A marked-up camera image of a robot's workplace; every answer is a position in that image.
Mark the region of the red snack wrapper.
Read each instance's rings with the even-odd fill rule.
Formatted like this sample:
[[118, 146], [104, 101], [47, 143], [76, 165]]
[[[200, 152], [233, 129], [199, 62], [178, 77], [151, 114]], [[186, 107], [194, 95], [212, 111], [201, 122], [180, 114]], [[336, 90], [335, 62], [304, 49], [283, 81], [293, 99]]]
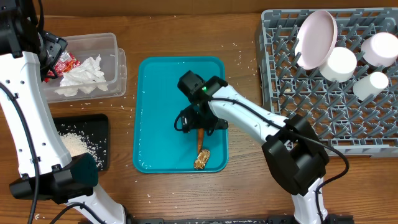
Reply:
[[50, 79], [62, 77], [64, 73], [78, 67], [80, 64], [81, 62], [72, 53], [66, 50], [60, 55], [60, 58], [53, 68], [57, 75], [55, 75], [52, 70], [49, 70], [47, 76], [44, 78], [44, 82], [48, 83]]

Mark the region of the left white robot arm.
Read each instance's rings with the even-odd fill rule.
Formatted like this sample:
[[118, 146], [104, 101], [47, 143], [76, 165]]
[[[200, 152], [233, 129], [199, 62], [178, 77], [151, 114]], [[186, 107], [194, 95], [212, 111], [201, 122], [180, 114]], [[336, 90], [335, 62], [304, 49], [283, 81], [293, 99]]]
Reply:
[[55, 78], [67, 41], [44, 30], [41, 4], [1, 2], [1, 108], [17, 151], [20, 177], [10, 185], [17, 199], [52, 200], [92, 223], [132, 223], [127, 210], [100, 186], [88, 154], [71, 156], [42, 91]]

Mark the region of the white napkin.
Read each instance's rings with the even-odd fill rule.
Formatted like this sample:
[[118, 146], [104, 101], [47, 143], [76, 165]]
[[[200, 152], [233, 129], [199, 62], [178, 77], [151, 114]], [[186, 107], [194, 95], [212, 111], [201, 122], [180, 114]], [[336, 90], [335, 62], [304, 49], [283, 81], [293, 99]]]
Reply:
[[96, 59], [89, 57], [79, 66], [65, 73], [60, 86], [68, 86], [68, 88], [58, 89], [55, 92], [59, 95], [75, 96], [79, 90], [85, 94], [90, 94], [95, 88], [108, 91], [107, 84], [104, 84], [106, 80], [104, 72], [101, 71], [100, 61], [100, 55]]

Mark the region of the pile of white rice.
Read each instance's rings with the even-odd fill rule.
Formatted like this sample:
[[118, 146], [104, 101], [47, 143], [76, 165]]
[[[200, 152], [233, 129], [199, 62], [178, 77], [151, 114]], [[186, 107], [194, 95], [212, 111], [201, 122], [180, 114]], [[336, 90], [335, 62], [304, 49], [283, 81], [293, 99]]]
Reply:
[[102, 134], [84, 131], [77, 124], [57, 124], [58, 135], [72, 157], [89, 153], [99, 171], [109, 169], [108, 140]]

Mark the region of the small pink bowl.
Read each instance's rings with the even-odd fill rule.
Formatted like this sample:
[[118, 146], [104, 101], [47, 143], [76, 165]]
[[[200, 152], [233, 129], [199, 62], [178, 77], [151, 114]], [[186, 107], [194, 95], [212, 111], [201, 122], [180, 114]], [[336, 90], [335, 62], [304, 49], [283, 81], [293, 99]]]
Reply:
[[363, 42], [361, 52], [368, 64], [389, 67], [397, 59], [397, 37], [387, 32], [377, 33]]

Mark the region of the large pink plate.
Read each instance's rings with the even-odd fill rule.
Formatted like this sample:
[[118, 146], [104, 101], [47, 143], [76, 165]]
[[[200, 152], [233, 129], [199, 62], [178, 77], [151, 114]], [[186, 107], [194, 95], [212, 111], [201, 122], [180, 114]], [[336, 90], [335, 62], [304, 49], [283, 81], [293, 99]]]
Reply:
[[337, 39], [337, 24], [325, 10], [311, 13], [298, 30], [295, 55], [297, 64], [305, 70], [319, 67], [330, 56]]

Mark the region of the pale green bowl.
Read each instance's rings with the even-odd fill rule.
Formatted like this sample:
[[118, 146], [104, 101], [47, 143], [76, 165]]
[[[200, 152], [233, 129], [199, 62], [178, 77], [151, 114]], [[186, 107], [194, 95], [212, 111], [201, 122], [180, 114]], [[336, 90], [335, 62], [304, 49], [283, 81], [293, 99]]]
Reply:
[[357, 66], [355, 54], [345, 47], [335, 47], [325, 63], [319, 67], [320, 74], [327, 80], [339, 83], [348, 81]]

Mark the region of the white plastic cup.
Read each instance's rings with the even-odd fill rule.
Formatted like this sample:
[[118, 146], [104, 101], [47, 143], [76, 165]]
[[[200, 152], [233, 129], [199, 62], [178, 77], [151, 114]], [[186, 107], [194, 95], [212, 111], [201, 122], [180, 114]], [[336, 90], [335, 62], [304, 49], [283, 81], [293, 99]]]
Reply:
[[373, 72], [358, 80], [353, 86], [353, 93], [358, 100], [364, 101], [369, 95], [378, 95], [389, 84], [388, 77], [382, 72]]

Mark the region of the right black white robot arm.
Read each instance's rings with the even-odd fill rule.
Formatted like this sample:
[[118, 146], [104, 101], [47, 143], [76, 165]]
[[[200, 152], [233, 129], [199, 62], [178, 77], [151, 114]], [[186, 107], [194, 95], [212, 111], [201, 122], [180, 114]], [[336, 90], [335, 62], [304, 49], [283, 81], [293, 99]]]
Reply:
[[190, 102], [175, 120], [177, 131], [201, 129], [210, 136], [233, 123], [261, 145], [271, 175], [292, 196], [294, 221], [326, 222], [320, 186], [329, 157], [304, 117], [271, 113], [219, 77], [204, 80], [187, 72], [177, 87]]

